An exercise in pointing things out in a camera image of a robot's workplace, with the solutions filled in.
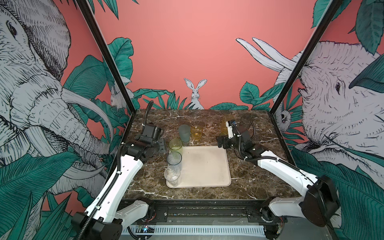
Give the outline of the light green ribbed glass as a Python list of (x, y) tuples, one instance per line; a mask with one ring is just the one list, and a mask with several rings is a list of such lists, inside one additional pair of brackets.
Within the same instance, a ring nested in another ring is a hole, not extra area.
[(174, 138), (169, 142), (170, 153), (177, 152), (183, 154), (183, 142), (179, 138)]

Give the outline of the beige square tray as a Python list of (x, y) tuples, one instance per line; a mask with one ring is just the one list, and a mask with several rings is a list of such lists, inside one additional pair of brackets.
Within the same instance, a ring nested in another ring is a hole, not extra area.
[(217, 146), (183, 147), (181, 174), (169, 188), (227, 187), (231, 174), (227, 152)]

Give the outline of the grey blue glass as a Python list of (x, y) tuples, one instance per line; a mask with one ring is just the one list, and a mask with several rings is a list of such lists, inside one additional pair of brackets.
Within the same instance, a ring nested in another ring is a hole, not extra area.
[(179, 152), (170, 152), (167, 156), (167, 163), (169, 167), (178, 167), (182, 169), (182, 155)]

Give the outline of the clear glass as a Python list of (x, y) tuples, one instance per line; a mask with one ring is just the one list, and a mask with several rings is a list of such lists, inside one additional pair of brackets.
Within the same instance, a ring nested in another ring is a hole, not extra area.
[(168, 166), (164, 172), (166, 181), (176, 187), (179, 184), (179, 178), (181, 176), (181, 170), (177, 166)]

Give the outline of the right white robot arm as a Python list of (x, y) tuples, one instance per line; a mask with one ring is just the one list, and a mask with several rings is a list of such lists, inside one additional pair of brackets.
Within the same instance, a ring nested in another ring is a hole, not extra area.
[(226, 122), (228, 134), (217, 138), (218, 146), (233, 149), (239, 159), (252, 163), (279, 177), (300, 196), (272, 197), (260, 208), (262, 219), (271, 223), (278, 217), (305, 218), (318, 227), (324, 227), (340, 208), (334, 182), (327, 176), (318, 177), (278, 157), (261, 144), (253, 143), (252, 135), (235, 120)]

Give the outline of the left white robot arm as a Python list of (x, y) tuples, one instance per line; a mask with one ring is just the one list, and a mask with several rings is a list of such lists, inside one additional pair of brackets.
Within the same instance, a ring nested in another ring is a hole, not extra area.
[(161, 128), (144, 124), (137, 138), (120, 144), (113, 175), (85, 212), (75, 213), (71, 220), (78, 240), (117, 240), (131, 224), (154, 218), (154, 202), (147, 198), (139, 197), (121, 210), (118, 207), (146, 160), (159, 152), (162, 133)]

